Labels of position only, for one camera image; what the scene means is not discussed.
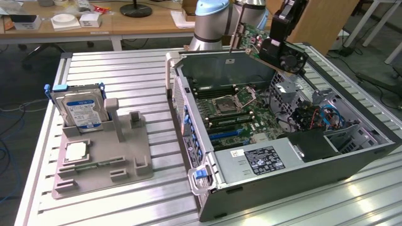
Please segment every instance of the black lamp base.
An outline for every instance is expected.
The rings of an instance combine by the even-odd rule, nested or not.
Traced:
[[[133,8],[133,4],[128,4],[120,7],[120,13],[128,17],[145,17],[152,14],[149,6],[137,4],[137,8]]]

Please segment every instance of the motherboard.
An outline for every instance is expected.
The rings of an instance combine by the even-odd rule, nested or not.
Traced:
[[[263,90],[233,86],[201,92],[195,102],[215,151],[274,140],[284,133]]]

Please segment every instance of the hard drive label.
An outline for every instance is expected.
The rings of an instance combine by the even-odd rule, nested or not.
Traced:
[[[97,111],[93,110],[93,100],[67,102],[67,106],[77,127],[87,129],[100,126],[101,121]]]
[[[244,152],[255,175],[284,169],[284,164],[272,146]]]

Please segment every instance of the hard drive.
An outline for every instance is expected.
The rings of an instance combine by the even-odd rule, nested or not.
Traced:
[[[76,126],[80,132],[101,130],[101,122],[109,120],[104,109],[104,85],[92,84],[83,86],[56,85],[45,94],[53,101],[67,127]]]

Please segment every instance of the aluminum table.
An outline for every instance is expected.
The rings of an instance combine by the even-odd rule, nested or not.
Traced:
[[[402,122],[308,46],[310,57],[402,137]],[[147,120],[153,178],[53,200],[51,190],[63,119],[48,103],[14,225],[395,225],[402,222],[402,149],[352,177],[275,202],[200,223],[165,98],[165,53],[181,49],[75,53],[60,60],[55,84],[103,81],[119,114],[140,110]],[[327,88],[307,66],[306,76]]]

